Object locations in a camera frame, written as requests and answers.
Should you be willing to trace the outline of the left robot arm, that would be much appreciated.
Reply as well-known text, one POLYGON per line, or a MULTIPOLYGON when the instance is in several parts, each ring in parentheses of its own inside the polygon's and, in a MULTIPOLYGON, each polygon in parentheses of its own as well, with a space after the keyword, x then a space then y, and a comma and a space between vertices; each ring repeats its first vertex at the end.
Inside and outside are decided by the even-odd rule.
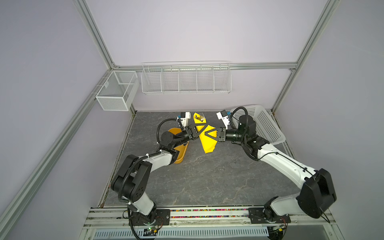
POLYGON ((174 164, 180 153, 175 148, 197 139, 208 126, 206 123, 192 123, 178 134, 168 131, 159 135, 162 124, 169 121, 173 119, 166 119, 158 125, 158 150, 141 157, 127 156, 111 183, 111 190, 118 194, 119 202, 127 205, 128 213, 138 214, 145 224, 155 222, 157 210, 146 193, 151 172, 174 164))

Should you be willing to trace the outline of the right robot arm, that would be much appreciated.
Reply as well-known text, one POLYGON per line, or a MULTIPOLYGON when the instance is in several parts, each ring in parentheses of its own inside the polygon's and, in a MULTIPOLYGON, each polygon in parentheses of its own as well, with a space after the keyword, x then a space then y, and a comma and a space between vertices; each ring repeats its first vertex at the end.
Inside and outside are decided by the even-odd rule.
POLYGON ((221 111, 218 117, 225 123, 224 128, 210 125, 197 128, 201 132, 200 140, 205 153, 211 153, 218 142, 239 145, 250 159, 269 164, 300 189, 299 193, 276 196, 266 202, 263 210, 266 221, 275 222, 279 217, 292 214, 306 214, 314 219, 329 221, 326 210, 336 202, 337 195, 328 171, 308 167, 279 151, 259 135, 259 122, 249 115, 245 107, 238 107, 230 113, 221 111))

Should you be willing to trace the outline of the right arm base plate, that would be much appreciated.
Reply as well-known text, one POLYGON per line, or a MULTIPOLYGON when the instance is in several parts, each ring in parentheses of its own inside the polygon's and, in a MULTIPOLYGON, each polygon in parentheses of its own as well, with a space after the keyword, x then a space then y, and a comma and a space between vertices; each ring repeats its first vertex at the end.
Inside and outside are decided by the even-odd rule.
POLYGON ((288 215, 278 216, 272 210, 264 207, 248 208, 249 219, 252 224, 289 224, 288 215))

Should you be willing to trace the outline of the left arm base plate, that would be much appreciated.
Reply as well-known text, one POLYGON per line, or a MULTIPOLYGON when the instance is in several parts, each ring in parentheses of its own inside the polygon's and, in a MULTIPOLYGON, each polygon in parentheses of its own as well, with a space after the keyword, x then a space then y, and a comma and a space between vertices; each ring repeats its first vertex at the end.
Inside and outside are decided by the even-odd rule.
POLYGON ((168 226, 171 219, 170 209, 152 210, 149 215, 145 216, 139 212, 131 213, 129 217, 133 226, 168 226))

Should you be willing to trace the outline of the yellow paper napkin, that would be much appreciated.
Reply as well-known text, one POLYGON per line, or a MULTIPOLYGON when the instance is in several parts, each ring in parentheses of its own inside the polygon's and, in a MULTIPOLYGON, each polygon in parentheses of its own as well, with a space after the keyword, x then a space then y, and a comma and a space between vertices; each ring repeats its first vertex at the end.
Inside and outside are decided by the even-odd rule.
MULTIPOLYGON (((207 123, 207 119, 205 119, 205 120, 202 122, 202 121, 200 120, 200 114, 201 114, 201 113, 194 113, 194 115, 193 115, 194 123, 195 123, 195 124, 206 124, 206 123, 207 123)), ((213 126, 211 126, 211 125, 207 125, 207 128, 204 130, 204 132, 207 131, 207 130, 213 129, 213 128, 215 128, 215 127, 213 127, 213 126)), ((202 146, 203 146, 203 149, 204 149, 204 152, 205 152, 206 154, 208 154, 208 153, 212 153, 212 152, 215 150, 217 141, 205 137, 204 132, 199 136, 200 141, 201 141, 202 146)))

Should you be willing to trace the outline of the white perforated plastic basket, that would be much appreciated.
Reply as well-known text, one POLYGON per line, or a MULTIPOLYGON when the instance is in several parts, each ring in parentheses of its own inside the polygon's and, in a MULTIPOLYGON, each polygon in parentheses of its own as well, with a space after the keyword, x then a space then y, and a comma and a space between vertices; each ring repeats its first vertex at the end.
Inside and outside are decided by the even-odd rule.
POLYGON ((248 122, 246 139, 261 137, 272 145, 278 145, 286 141, 286 137, 269 112, 261 105, 249 105, 239 110, 232 109, 230 114, 234 127, 226 131, 228 141, 238 142, 245 132, 244 125, 248 122))

